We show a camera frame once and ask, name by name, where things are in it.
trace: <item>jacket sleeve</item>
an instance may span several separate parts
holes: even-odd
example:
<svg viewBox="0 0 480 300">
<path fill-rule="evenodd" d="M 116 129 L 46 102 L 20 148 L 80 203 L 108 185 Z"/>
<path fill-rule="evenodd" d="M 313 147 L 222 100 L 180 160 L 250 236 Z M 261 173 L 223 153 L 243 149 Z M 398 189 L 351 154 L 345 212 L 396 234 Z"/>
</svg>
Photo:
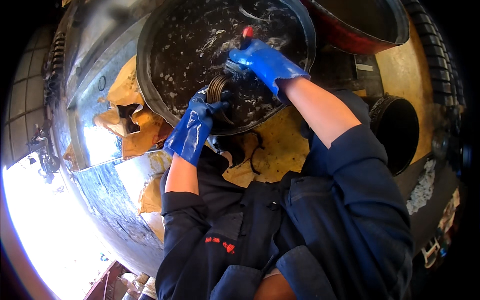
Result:
<svg viewBox="0 0 480 300">
<path fill-rule="evenodd" d="M 164 217 L 165 256 L 177 242 L 191 229 L 208 230 L 205 221 L 207 206 L 199 195 L 191 192 L 167 192 L 162 197 L 162 216 Z"/>
<path fill-rule="evenodd" d="M 185 264 L 209 229 L 206 204 L 190 192 L 162 194 L 164 216 L 164 259 L 156 275 L 158 299 L 170 299 Z"/>
<path fill-rule="evenodd" d="M 383 145 L 364 125 L 333 141 L 327 168 L 343 194 L 348 237 L 365 282 L 376 289 L 377 269 L 393 299 L 400 299 L 412 274 L 410 218 L 398 186 L 386 167 Z"/>
</svg>

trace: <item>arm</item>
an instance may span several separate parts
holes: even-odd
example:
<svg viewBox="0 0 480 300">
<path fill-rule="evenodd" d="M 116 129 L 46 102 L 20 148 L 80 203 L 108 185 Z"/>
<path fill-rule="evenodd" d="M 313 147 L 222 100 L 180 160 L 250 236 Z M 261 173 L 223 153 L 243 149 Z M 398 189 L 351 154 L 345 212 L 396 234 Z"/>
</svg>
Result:
<svg viewBox="0 0 480 300">
<path fill-rule="evenodd" d="M 347 130 L 360 125 L 340 99 L 309 80 L 296 77 L 278 81 L 280 89 L 327 148 Z"/>
<path fill-rule="evenodd" d="M 207 86 L 195 93 L 164 144 L 164 150 L 173 156 L 165 189 L 161 191 L 166 254 L 192 232 L 201 235 L 209 227 L 204 221 L 206 205 L 199 196 L 196 165 L 212 129 L 212 114 L 225 107 L 225 102 L 205 103 L 206 89 Z"/>
<path fill-rule="evenodd" d="M 165 192 L 191 192 L 198 195 L 197 167 L 173 154 Z"/>
<path fill-rule="evenodd" d="M 374 293 L 401 298 L 411 277 L 413 240 L 384 147 L 340 99 L 310 83 L 304 70 L 261 41 L 232 50 L 230 58 L 254 71 L 284 104 L 295 105 L 329 149 L 327 171 L 363 281 Z"/>
</svg>

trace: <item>cylinder bore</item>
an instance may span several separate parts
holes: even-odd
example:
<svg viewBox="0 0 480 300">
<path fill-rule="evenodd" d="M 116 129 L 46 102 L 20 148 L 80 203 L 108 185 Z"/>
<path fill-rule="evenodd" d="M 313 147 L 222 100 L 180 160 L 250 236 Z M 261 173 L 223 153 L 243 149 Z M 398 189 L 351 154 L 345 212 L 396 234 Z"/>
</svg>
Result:
<svg viewBox="0 0 480 300">
<path fill-rule="evenodd" d="M 386 95 L 375 102 L 370 118 L 370 128 L 387 152 L 387 167 L 396 176 L 410 165 L 417 151 L 417 113 L 404 98 Z"/>
</svg>

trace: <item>oil residue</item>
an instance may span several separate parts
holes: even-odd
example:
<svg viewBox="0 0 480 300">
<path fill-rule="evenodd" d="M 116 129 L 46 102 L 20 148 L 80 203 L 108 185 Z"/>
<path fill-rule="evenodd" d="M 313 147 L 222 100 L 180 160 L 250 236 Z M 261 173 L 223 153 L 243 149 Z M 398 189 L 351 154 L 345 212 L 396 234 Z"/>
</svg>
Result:
<svg viewBox="0 0 480 300">
<path fill-rule="evenodd" d="M 244 27 L 304 67 L 307 44 L 296 14 L 282 1 L 191 0 L 161 24 L 151 50 L 152 82 L 170 112 L 181 117 L 194 93 L 223 71 L 228 52 L 240 46 Z M 227 116 L 243 127 L 268 116 L 281 103 L 252 76 L 229 87 Z M 230 125 L 214 123 L 214 131 Z"/>
</svg>

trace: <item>gloved hand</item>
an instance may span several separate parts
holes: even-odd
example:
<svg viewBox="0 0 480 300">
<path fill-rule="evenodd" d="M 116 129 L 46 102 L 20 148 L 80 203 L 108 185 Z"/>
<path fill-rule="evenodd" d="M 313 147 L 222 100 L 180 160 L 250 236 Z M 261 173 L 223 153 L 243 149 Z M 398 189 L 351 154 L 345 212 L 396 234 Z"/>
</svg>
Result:
<svg viewBox="0 0 480 300">
<path fill-rule="evenodd" d="M 255 72 L 283 104 L 291 103 L 287 96 L 279 91 L 277 79 L 303 76 L 310 80 L 307 72 L 259 39 L 253 39 L 245 50 L 232 49 L 229 56 L 234 62 L 245 65 Z"/>
<path fill-rule="evenodd" d="M 202 147 L 212 130 L 212 115 L 219 109 L 228 108 L 228 102 L 208 104 L 206 92 L 208 86 L 203 87 L 190 99 L 187 111 L 181 117 L 170 136 L 165 140 L 163 149 L 173 156 L 177 153 L 194 166 L 197 166 Z M 230 91 L 222 93 L 222 100 L 231 95 Z"/>
</svg>

